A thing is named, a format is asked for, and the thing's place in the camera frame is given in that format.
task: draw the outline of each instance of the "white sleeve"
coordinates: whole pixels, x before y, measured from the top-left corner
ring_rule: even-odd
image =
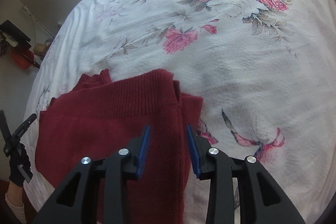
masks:
[[[27,224],[26,216],[25,216],[25,206],[22,205],[21,207],[14,206],[7,198],[7,194],[5,196],[5,200],[9,208],[12,210],[16,218],[22,223]]]

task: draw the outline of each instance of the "knit fabric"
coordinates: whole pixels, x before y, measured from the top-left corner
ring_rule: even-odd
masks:
[[[185,126],[197,126],[203,99],[180,92],[165,70],[111,83],[108,70],[82,75],[74,89],[40,113],[37,170],[54,186],[79,160],[106,158],[151,126],[146,168],[128,182],[132,223],[183,223],[190,159]],[[102,195],[98,220],[102,222]]]
[[[7,194],[5,195],[5,201],[8,207],[12,210],[16,218],[22,223],[27,224],[26,216],[25,216],[25,206],[22,204],[21,207],[13,205],[7,198]]]

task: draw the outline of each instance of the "white bedspread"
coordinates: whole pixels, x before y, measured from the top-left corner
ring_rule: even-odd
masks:
[[[231,157],[255,155],[314,223],[336,191],[335,15],[333,0],[83,0],[43,61],[26,117],[82,73],[108,68],[117,81],[166,69],[204,98],[198,133]],[[35,169],[37,138],[36,122],[22,141],[39,210],[54,189]],[[208,190],[190,176],[186,223],[205,223]]]

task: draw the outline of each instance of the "metal screw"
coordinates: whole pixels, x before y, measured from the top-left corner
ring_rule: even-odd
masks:
[[[125,156],[129,153],[127,148],[122,148],[119,150],[119,155]]]
[[[81,160],[81,163],[83,163],[83,164],[88,164],[88,163],[90,163],[91,162],[91,159],[89,158],[89,157],[84,157],[84,158],[82,158],[82,160]]]
[[[219,150],[217,148],[210,148],[209,153],[212,155],[217,155],[219,153]]]
[[[254,156],[248,156],[247,157],[247,161],[249,162],[249,163],[255,163],[256,161],[257,161],[257,159],[254,157]]]

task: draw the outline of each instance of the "black glove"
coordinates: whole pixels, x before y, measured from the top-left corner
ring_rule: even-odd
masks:
[[[14,184],[16,184],[17,186],[23,187],[23,182],[25,181],[25,178],[23,177],[17,166],[22,164],[25,170],[29,170],[30,161],[27,155],[27,151],[25,150],[25,146],[22,143],[20,143],[20,145],[21,145],[21,156],[19,155],[19,152],[16,149],[13,149],[13,151],[10,154],[9,180]]]

